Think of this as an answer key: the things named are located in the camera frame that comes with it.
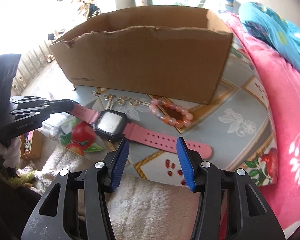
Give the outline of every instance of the watch face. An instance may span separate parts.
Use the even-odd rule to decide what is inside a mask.
[[[120,115],[106,112],[98,123],[97,128],[104,132],[114,134],[122,119],[123,117]]]

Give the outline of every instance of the beaded bracelet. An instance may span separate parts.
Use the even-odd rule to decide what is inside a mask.
[[[157,107],[157,105],[165,106],[170,108],[171,110],[176,110],[178,113],[181,113],[183,115],[183,120],[176,120],[175,118],[171,118],[168,115],[164,115],[161,113]],[[176,105],[174,103],[167,103],[164,99],[159,98],[157,99],[152,99],[151,104],[149,106],[151,113],[158,117],[162,122],[167,123],[171,126],[176,126],[178,128],[182,127],[188,127],[191,125],[191,120],[193,119],[193,115],[188,112],[188,109]]]

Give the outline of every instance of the watch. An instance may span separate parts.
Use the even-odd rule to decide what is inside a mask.
[[[95,133],[103,139],[118,141],[121,138],[127,138],[159,150],[177,153],[176,137],[143,128],[133,123],[124,113],[115,110],[97,112],[74,103],[74,109],[70,114],[91,124]],[[202,159],[211,157],[211,146],[189,140],[185,142],[188,148],[197,151]]]

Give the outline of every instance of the cardboard box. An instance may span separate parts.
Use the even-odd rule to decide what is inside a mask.
[[[212,11],[161,5],[98,15],[50,48],[75,85],[207,104],[231,43],[231,31]]]
[[[40,159],[41,158],[42,139],[43,139],[43,134],[37,130],[34,130],[33,136],[32,136],[32,141],[31,141],[30,151],[28,153],[25,153],[25,146],[24,146],[25,135],[24,134],[21,135],[21,147],[20,147],[21,159],[23,159],[23,160]]]

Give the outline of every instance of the white glove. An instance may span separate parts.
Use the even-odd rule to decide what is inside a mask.
[[[15,168],[19,165],[21,157],[20,147],[20,136],[11,140],[8,149],[0,143],[0,155],[4,158],[3,166],[5,168]]]

